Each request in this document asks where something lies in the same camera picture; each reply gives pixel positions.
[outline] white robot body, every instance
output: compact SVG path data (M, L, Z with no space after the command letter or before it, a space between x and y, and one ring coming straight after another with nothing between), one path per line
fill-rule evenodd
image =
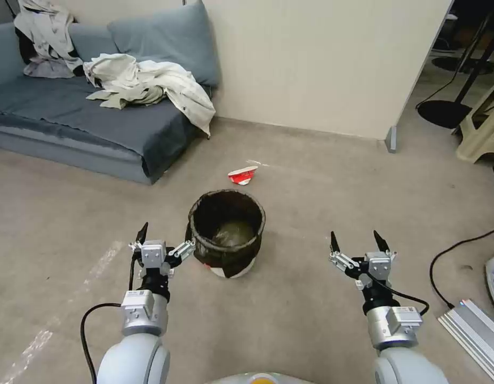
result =
M165 383L171 355L161 341L149 333L126 336L105 354L98 371L98 383Z
M313 384L279 373L243 373L229 376L208 384Z

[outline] sofa cushion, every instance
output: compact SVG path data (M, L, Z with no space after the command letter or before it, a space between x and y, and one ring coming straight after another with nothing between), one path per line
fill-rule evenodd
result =
M0 24L0 84L22 76L24 67L14 24Z
M5 116L11 118L12 126L59 137L78 140L81 135L74 131L86 132L142 156L148 176L167 167L195 137L197 128L168 99L119 110L86 100L94 91L82 77L18 77L0 85L0 125L9 125ZM29 119L31 124L20 124L17 117ZM53 124L49 132L45 122Z
M69 26L69 35L83 61L91 61L102 53L119 53L107 27L73 23Z
M121 53L137 60L171 61L191 71L198 83L219 84L210 22L201 0L151 16L108 24Z

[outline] black stand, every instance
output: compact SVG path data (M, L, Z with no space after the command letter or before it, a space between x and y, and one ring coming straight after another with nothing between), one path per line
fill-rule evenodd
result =
M484 21L485 27L481 29L480 33L476 37L471 49L466 48L463 56L460 58L459 65L463 66L465 61L471 58L473 51L480 42L484 32L488 25L494 25L494 10L490 12ZM417 110L419 115L426 121L439 125L444 128L454 129L458 127L460 122L464 120L467 114L471 111L471 107L462 104L464 97L475 82L476 78L480 74L481 70L487 65L488 58L494 52L494 36L487 45L487 48L483 52L482 56L474 66L469 78L460 90L455 101L447 100L431 100L425 101L418 105Z

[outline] red and white paper cup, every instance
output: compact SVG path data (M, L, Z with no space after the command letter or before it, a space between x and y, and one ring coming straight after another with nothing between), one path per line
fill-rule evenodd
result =
M258 167L256 165L253 165L250 167L242 168L240 170L229 172L227 176L235 184L247 185L254 176L254 172L256 171L256 169L258 169Z

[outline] electrical cable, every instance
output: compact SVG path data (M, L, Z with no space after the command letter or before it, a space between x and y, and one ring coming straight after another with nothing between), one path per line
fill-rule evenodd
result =
M89 309L87 312L85 312L85 315L82 317L82 322L80 323L80 339L82 340L82 348L83 348L83 354L85 355L85 360L87 360L87 365L89 366L89 371L91 372L91 379L92 379L92 384L96 384L96 370L94 369L94 364L92 363L91 355L89 353L89 347L87 345L87 339L85 338L85 321L87 320L87 317L89 316L90 313L92 313L94 310L98 308L103 308L103 307L120 307L121 304L119 303L102 303L95 305L91 309Z
M131 264L130 264L130 282L128 284L128 291L133 290L133 275L135 273L135 258L131 258Z
M372 279L375 283L377 283L378 285L380 285L385 290L388 290L392 294L397 295L397 296L400 296L400 297L403 297L404 299L409 299L409 300L418 302L420 304L423 304L425 306L425 308L419 313L420 315L423 316L424 314L426 314L428 312L428 309L430 308L430 305L425 300L418 299L418 298L416 298L414 296L411 296L411 295L408 295L408 294L405 294L405 293L402 293L402 292L399 292L399 291L395 291L394 289L389 288L387 285L385 285L385 284L381 283L380 281L378 281L371 273L369 273L369 272L364 272L364 273L366 273L368 275L368 277L370 279Z
M434 93L432 93L429 97L427 97L426 99L420 101L419 103L417 103L414 107L414 109L418 109L419 106L421 104L423 104L425 101L428 101L430 100L432 97L434 97L435 95L437 95L439 92L441 92L443 89L445 89L448 85L450 85L451 83L453 83L453 81L455 80L455 78L457 77L457 75L459 74L459 71L460 69L462 68L462 66L464 65L464 63L466 62L466 58L467 56L471 56L471 54L473 54L475 48L476 48L476 45L472 46L471 48L471 51L468 55L468 49L469 47L474 44L477 39L479 38L480 34L484 32L485 30L485 25L487 24L487 20L483 23L480 24L480 26L478 27L478 30L476 31L476 33L473 35L473 38L471 39L471 43L469 44L468 47L466 47L466 50L464 51L464 53L462 54L462 56L460 57L459 59L459 62L457 64L457 68L455 68L455 72L453 73L453 76L451 77L451 80L448 81L446 84L444 84L441 88L439 88L437 91L435 91Z
M15 19L16 18L16 13L12 10L12 7L9 4L9 1L8 0L4 0L4 1L5 1L5 4L7 4L7 8L9 8L9 11L11 12L12 18Z
M480 236L476 236L476 237L473 237L473 238L470 238L470 239L466 239L466 240L462 240L462 241L459 241L458 243L452 245L451 247L449 247L448 249L445 249L444 251L442 252L439 252L433 259L432 259L432 262L430 263L430 268L428 270L428 276L430 278L430 283L432 284L432 288L434 289L435 293L437 293L437 295L441 298L441 300L444 301L444 303L448 306L449 309L454 309L455 306L450 303L442 294L441 292L439 292L439 289L437 289L437 285L435 285L435 281L434 281L434 265L435 263L438 261L438 259L443 256L445 253L448 253L452 250L454 250L455 248L457 248L459 245L462 245L462 244L466 244L466 243L470 243L472 241L475 241L475 240L480 240L484 237L487 237L489 235L492 235L494 233L494 229L493 230L490 230L489 232L483 234L483 235L480 235Z

